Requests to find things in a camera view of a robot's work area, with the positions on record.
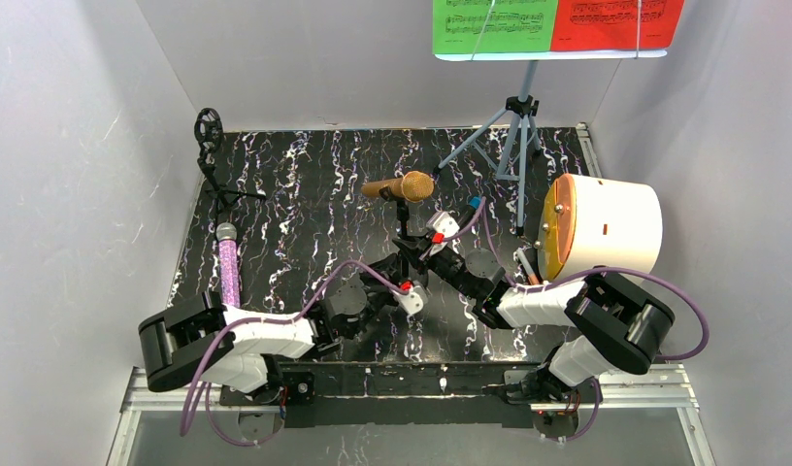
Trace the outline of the black round-base mic stand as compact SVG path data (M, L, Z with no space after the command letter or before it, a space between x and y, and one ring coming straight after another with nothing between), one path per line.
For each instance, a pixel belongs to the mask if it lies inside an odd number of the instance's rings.
M410 240L413 236L409 233L409 220L410 209L404 199L389 198L387 202L395 204L396 218L399 222L397 229L398 238L402 240ZM419 283L424 287L428 286L429 276L426 272L419 272L413 268L408 258L400 251L397 252L397 262L399 265L400 274L404 279L411 279L415 283Z

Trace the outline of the gold microphone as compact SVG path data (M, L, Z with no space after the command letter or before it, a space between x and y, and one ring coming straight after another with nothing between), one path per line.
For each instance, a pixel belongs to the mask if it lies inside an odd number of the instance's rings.
M435 182L428 174L410 171L399 178L364 183L361 187L361 193L369 198L383 198L384 190L388 192L389 197L416 203L434 193Z

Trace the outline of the purple glitter microphone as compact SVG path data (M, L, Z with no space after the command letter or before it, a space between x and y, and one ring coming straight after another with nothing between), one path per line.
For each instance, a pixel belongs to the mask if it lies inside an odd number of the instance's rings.
M222 302L241 307L240 274L236 227L229 222L219 224L215 231L220 269Z

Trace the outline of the black tripod mic stand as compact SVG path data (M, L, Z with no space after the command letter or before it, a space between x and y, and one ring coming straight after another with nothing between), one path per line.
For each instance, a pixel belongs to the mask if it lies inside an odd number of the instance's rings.
M243 198L254 199L259 203L267 201L264 193L227 188L217 180L215 154L223 144L224 130L220 115L215 109L203 108L197 114L193 132L199 147L197 165L208 184L204 192L214 200L215 217L231 212Z

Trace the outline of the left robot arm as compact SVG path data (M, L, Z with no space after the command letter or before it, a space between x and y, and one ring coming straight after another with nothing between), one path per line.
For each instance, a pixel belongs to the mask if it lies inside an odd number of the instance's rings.
M199 379L251 394L279 384L275 357L330 354L386 308L412 316L427 301L427 282L392 253L314 301L303 316L240 309L225 304L220 293L205 291L139 324L148 389L166 392Z

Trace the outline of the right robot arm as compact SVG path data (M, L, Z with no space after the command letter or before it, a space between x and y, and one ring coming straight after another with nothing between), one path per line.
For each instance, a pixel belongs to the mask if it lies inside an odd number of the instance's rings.
M491 329L550 325L577 330L575 339L552 349L519 381L484 388L508 404L562 400L614 369L645 374L676 319L661 300L603 267L568 283L523 285L506 278L489 250L462 256L426 238L394 243L416 271L435 274L473 300L472 314Z

